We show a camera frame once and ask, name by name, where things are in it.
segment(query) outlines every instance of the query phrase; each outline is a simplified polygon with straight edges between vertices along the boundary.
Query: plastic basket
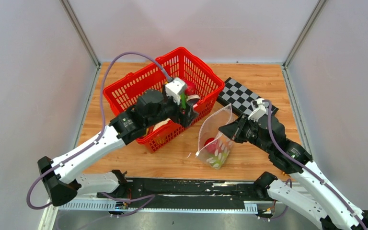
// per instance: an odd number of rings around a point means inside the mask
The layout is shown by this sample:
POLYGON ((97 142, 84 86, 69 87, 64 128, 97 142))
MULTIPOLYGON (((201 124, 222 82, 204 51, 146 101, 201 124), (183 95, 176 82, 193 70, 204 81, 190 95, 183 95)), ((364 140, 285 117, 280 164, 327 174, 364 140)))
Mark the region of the plastic basket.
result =
MULTIPOLYGON (((184 47, 179 47, 164 56, 158 57, 156 61, 166 69, 171 77, 179 77, 195 84, 196 94, 201 97, 201 100, 198 101, 198 106, 195 108, 199 113, 199 117, 195 119, 191 126, 211 112, 219 92, 225 87, 225 83, 212 72, 209 66, 184 47)), ((165 76, 154 63, 151 63, 106 87, 103 93, 111 106, 111 110, 115 115, 118 115, 134 105, 144 91, 148 89, 162 91, 165 82, 165 76)), ((136 141, 145 145, 150 152, 154 152, 184 130, 185 128, 179 124, 169 121, 166 125, 145 137, 136 139, 136 141)))

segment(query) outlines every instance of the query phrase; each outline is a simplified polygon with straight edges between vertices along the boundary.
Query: clear plastic bag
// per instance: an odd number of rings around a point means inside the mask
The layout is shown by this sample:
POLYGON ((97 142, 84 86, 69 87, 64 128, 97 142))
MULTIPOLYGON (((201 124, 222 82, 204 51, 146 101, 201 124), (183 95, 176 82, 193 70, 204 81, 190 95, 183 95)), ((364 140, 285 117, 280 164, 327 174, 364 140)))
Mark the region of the clear plastic bag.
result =
POLYGON ((198 152, 195 156, 212 168, 220 169, 229 155, 233 141, 219 132, 218 128, 233 121, 231 104, 209 116, 199 130, 198 152))

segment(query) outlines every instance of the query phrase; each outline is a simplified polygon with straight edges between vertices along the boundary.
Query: wooden tabletop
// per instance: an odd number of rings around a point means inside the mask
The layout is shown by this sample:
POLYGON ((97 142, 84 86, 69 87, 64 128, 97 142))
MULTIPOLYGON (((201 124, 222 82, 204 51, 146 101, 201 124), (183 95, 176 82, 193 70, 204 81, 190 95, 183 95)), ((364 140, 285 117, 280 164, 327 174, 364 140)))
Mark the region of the wooden tabletop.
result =
MULTIPOLYGON (((145 63, 115 63, 106 79, 105 86, 119 80, 127 73, 139 70, 145 65, 145 63)), ((108 66, 109 63, 102 65, 79 144, 101 130, 99 91, 108 66)), ((300 143, 279 65, 210 64, 209 66, 222 80, 232 77, 259 96, 272 100, 273 105, 279 108, 276 117, 286 127, 287 137, 300 143)), ((103 103, 106 122, 108 123, 109 120, 114 118, 114 114, 106 99, 103 100, 103 103)), ((222 108, 222 105, 215 103, 211 114, 220 108, 222 108)), ((227 160, 219 170, 213 169, 198 160, 195 157, 198 149, 198 132, 205 119, 206 117, 155 153, 149 153, 144 146, 134 141, 123 149, 109 153, 84 172, 106 173, 112 169, 120 169, 123 172, 127 171, 128 177, 254 181, 264 171, 268 171, 282 180, 287 179, 268 160, 267 153, 249 143, 235 143, 227 160)))

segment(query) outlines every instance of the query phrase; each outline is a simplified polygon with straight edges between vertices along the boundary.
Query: purple cable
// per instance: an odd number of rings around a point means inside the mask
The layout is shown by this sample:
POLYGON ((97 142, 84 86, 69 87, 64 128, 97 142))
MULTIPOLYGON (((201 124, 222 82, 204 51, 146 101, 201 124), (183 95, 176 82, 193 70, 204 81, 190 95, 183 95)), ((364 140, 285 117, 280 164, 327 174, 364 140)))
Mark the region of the purple cable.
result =
MULTIPOLYGON (((293 187, 293 185, 292 185, 292 181, 291 181, 291 179, 287 179, 286 180, 286 185, 288 184, 290 182, 290 188, 292 188, 293 187)), ((262 219, 262 220, 264 220, 264 221, 272 221, 272 220, 278 220, 278 219, 280 219, 280 218, 282 218, 285 214, 286 214, 286 212, 287 212, 287 210, 288 210, 288 206, 286 206, 286 208, 283 210, 283 212, 280 214, 280 215, 278 215, 277 217, 274 217, 274 218, 260 218, 260 219, 262 219)))
MULTIPOLYGON (((103 105, 103 91, 104 91, 104 85, 105 85, 105 80, 106 77, 108 76, 109 71, 111 70, 112 66, 115 64, 115 62, 120 59, 121 57, 125 56, 125 55, 129 55, 129 54, 133 54, 133 55, 139 55, 142 56, 144 58, 147 58, 148 60, 152 61, 154 64, 156 64, 156 66, 160 69, 160 71, 164 74, 164 76, 166 77, 167 81, 170 82, 172 80, 172 78, 168 75, 168 73, 166 72, 166 70, 156 61, 154 60, 152 57, 139 53, 139 52, 135 52, 135 51, 129 51, 129 52, 125 52, 122 53, 120 55, 118 55, 117 57, 114 58, 114 60, 109 64, 108 69, 106 70, 102 82, 101 82, 101 91, 99 93, 99 107, 101 110, 101 117, 102 117, 102 128, 101 128, 101 132, 99 133, 98 137, 95 139, 95 141, 99 141, 102 137, 102 135, 104 134, 105 131, 105 112, 104 112, 104 105, 103 105)), ((68 158, 66 158, 65 160, 63 160, 61 163, 65 164, 68 161, 74 159, 75 157, 79 156, 80 154, 82 154, 83 152, 85 152, 87 149, 91 148, 94 145, 94 142, 89 144, 88 146, 86 146, 85 148, 81 149, 80 151, 78 151, 76 154, 73 154, 71 156, 69 156, 68 158)), ((30 186, 29 191, 27 191, 27 196, 26 196, 26 203, 29 206, 29 208, 31 209, 35 209, 35 210, 39 210, 39 209, 43 209, 46 208, 48 206, 50 206, 52 204, 52 202, 49 202, 43 206, 34 206, 32 205, 32 202, 30 201, 30 196, 32 195, 33 189, 36 187, 37 183, 39 183, 39 181, 41 181, 47 174, 51 173, 52 171, 56 170, 58 167, 60 167, 59 164, 55 165, 54 167, 52 167, 51 169, 47 170, 46 172, 44 172, 43 174, 41 174, 30 186)))
MULTIPOLYGON (((305 165, 303 165, 302 163, 298 162, 296 159, 292 158, 291 156, 289 156, 286 152, 284 152, 281 147, 278 145, 278 143, 276 142, 276 139, 274 138, 273 135, 273 131, 272 131, 272 119, 271 119, 271 111, 272 111, 272 102, 270 100, 263 100, 263 102, 268 102, 269 103, 269 107, 268 107, 268 129, 269 129, 269 135, 270 138, 272 140, 272 142, 274 143, 275 147, 277 148, 277 150, 279 150, 281 152, 281 154, 283 154, 287 159, 289 159, 290 161, 292 161, 293 163, 296 163, 298 166, 300 166, 301 168, 303 168, 304 170, 308 171, 311 175, 313 175, 317 180, 319 180, 321 182, 321 184, 324 184, 333 194, 335 194, 335 196, 346 206, 346 208, 349 210, 349 212, 351 214, 354 214, 355 211, 351 208, 351 206, 345 201, 345 199, 343 199, 341 197, 341 195, 339 193, 337 193, 337 191, 332 188, 329 184, 325 183, 325 181, 316 173, 314 173, 311 169, 307 168, 305 165)), ((362 226, 363 230, 367 230, 365 223, 363 223, 363 221, 357 216, 355 215, 355 219, 359 222, 359 224, 362 226)))
MULTIPOLYGON (((120 201, 120 202, 126 202, 126 201, 135 202, 135 201, 140 201, 140 200, 143 200, 143 199, 146 199, 146 198, 150 198, 150 199, 148 201, 146 201, 143 205, 141 205, 140 207, 136 208, 135 210, 133 210, 131 212, 128 212, 126 214, 120 214, 120 215, 111 214, 111 215, 106 215, 106 216, 103 216, 103 217, 99 217, 98 219, 93 220, 93 221, 91 221, 90 223, 88 223, 86 225, 83 225, 82 227, 78 228, 77 230, 84 229, 84 228, 88 227, 89 225, 91 225, 93 223, 96 223, 96 222, 98 222, 102 219, 105 219, 105 218, 110 218, 110 217, 119 218, 119 217, 127 217, 127 216, 130 216, 130 215, 133 215, 133 214, 137 213, 139 210, 141 210, 142 208, 144 208, 148 203, 150 203, 156 197, 156 195, 147 195, 147 196, 142 196, 142 197, 139 197, 139 198, 136 198, 136 199, 126 200, 126 199, 113 198, 113 197, 109 196, 106 193, 102 193, 102 195, 106 196, 107 198, 109 198, 111 200, 120 201)), ((56 218, 56 229, 57 230, 61 230, 60 227, 58 226, 58 220, 60 219, 61 216, 62 215, 58 215, 57 218, 56 218)))

